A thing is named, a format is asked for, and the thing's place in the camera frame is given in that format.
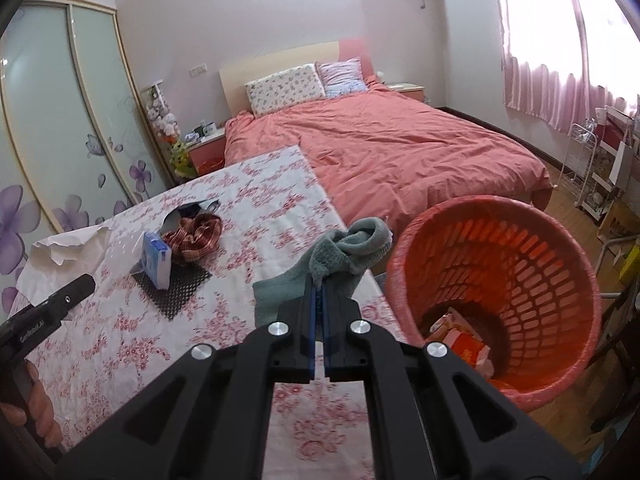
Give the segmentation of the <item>person left hand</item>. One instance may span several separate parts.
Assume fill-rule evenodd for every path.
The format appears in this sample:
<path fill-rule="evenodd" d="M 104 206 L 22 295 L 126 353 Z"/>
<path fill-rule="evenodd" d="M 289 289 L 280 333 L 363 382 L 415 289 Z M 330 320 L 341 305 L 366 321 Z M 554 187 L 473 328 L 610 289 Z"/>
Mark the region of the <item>person left hand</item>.
<path fill-rule="evenodd" d="M 32 384 L 26 401 L 28 411 L 9 403 L 1 403 L 1 411 L 14 427 L 24 426 L 29 419 L 32 419 L 36 426 L 36 433 L 43 438 L 44 446 L 57 448 L 62 443 L 63 436 L 60 425 L 54 419 L 52 401 L 43 388 L 37 367 L 30 361 L 26 361 L 25 364 Z"/>

